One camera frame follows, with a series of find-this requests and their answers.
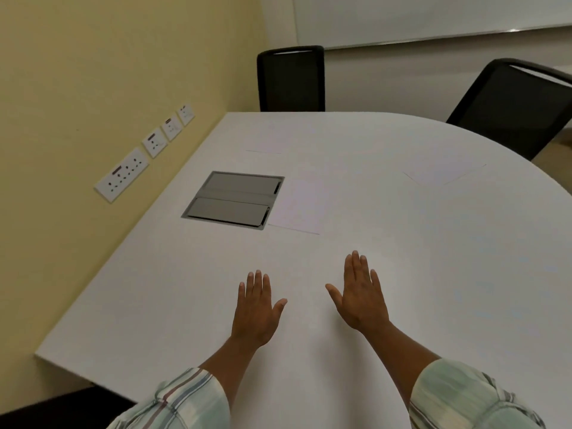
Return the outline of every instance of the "forearm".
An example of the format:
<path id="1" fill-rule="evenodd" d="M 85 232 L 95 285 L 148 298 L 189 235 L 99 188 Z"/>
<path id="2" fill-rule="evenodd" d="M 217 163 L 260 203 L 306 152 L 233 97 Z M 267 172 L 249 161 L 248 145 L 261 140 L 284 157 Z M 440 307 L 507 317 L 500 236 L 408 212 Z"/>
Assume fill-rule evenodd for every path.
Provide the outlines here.
<path id="1" fill-rule="evenodd" d="M 375 331 L 365 332 L 364 336 L 389 372 L 405 406 L 409 408 L 417 378 L 423 369 L 440 357 L 391 323 Z"/>
<path id="2" fill-rule="evenodd" d="M 230 338 L 200 366 L 221 384 L 230 408 L 256 349 L 256 346 L 245 340 Z"/>

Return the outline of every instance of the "chair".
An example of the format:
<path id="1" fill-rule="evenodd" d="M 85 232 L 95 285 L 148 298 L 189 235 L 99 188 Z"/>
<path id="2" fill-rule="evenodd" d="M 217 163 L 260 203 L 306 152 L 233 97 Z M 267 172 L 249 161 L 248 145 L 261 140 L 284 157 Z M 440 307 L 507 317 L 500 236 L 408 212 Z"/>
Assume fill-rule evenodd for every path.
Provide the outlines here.
<path id="1" fill-rule="evenodd" d="M 572 75 L 516 59 L 489 63 L 447 123 L 533 159 L 572 118 Z"/>
<path id="2" fill-rule="evenodd" d="M 256 65 L 260 111 L 325 111 L 323 47 L 272 49 Z"/>

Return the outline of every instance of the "sleeve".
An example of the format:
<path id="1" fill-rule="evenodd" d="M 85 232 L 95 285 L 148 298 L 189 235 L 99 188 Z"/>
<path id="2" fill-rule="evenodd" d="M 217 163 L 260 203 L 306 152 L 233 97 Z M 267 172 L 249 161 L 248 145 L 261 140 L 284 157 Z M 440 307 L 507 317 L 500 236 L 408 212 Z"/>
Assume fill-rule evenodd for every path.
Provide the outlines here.
<path id="1" fill-rule="evenodd" d="M 223 388 L 209 372 L 192 368 L 159 384 L 153 397 L 125 411 L 108 429 L 229 429 Z"/>
<path id="2" fill-rule="evenodd" d="M 440 359 L 419 375 L 409 406 L 413 429 L 545 429 L 542 419 L 490 376 Z"/>

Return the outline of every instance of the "multi-socket power outlet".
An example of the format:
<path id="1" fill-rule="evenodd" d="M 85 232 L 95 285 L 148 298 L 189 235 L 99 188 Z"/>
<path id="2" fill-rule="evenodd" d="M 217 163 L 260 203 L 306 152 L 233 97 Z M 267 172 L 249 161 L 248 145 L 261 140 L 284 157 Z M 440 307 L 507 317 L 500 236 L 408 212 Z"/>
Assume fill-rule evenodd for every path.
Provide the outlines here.
<path id="1" fill-rule="evenodd" d="M 95 188 L 111 203 L 148 165 L 145 153 L 136 147 L 114 170 L 97 182 Z"/>
<path id="2" fill-rule="evenodd" d="M 151 158 L 159 155 L 159 152 L 167 147 L 168 141 L 161 128 L 155 129 L 152 133 L 145 137 L 142 141 L 143 145 L 151 155 Z"/>
<path id="3" fill-rule="evenodd" d="M 195 118 L 193 110 L 190 105 L 184 104 L 181 108 L 177 110 L 177 114 L 182 120 L 183 125 L 187 126 L 191 120 Z"/>
<path id="4" fill-rule="evenodd" d="M 171 117 L 169 117 L 165 123 L 163 123 L 161 128 L 163 128 L 165 131 L 169 141 L 173 141 L 177 134 L 182 131 L 181 122 L 179 121 L 176 114 L 173 114 Z"/>

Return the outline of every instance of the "white table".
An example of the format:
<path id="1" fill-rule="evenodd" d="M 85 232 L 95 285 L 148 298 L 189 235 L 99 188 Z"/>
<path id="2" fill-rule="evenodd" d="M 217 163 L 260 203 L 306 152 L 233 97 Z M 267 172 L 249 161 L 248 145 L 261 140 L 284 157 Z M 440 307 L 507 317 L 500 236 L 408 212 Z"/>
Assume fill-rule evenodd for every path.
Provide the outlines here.
<path id="1" fill-rule="evenodd" d="M 282 154 L 246 151 L 277 138 Z M 403 167 L 454 144 L 486 166 L 445 186 Z M 181 218 L 212 170 L 329 180 L 321 235 Z M 99 271 L 37 354 L 132 400 L 196 366 L 228 337 L 238 283 L 257 268 L 279 329 L 247 371 L 236 428 L 404 428 L 375 353 L 339 319 L 343 259 L 368 256 L 394 323 L 442 356 L 488 372 L 568 422 L 572 197 L 531 163 L 444 123 L 384 113 L 231 113 Z"/>

